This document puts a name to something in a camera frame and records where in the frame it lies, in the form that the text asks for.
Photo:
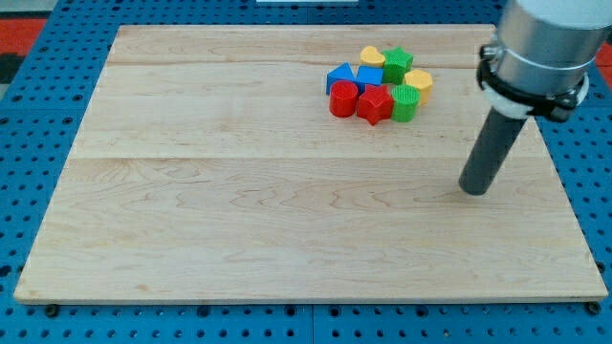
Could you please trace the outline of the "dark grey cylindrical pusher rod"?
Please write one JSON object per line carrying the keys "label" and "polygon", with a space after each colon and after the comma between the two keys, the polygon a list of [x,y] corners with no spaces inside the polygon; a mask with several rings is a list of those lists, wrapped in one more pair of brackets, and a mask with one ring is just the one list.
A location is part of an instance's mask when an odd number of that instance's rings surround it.
{"label": "dark grey cylindrical pusher rod", "polygon": [[490,109],[458,181],[464,192],[482,196],[489,190],[526,121]]}

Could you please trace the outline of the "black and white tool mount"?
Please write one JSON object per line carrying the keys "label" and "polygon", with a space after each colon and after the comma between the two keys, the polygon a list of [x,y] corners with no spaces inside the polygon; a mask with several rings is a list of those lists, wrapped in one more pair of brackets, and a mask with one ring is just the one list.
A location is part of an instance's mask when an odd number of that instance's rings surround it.
{"label": "black and white tool mount", "polygon": [[483,45],[479,55],[477,83],[492,108],[507,118],[565,122],[588,93],[582,65],[572,69],[532,63],[495,44]]}

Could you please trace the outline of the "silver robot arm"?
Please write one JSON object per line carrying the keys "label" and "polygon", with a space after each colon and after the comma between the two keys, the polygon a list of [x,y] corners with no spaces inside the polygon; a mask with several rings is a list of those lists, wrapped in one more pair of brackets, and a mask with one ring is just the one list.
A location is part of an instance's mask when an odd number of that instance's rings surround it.
{"label": "silver robot arm", "polygon": [[603,0],[509,0],[479,51],[478,86],[491,105],[459,178],[483,195],[530,117],[567,121],[589,89],[588,68],[611,35]]}

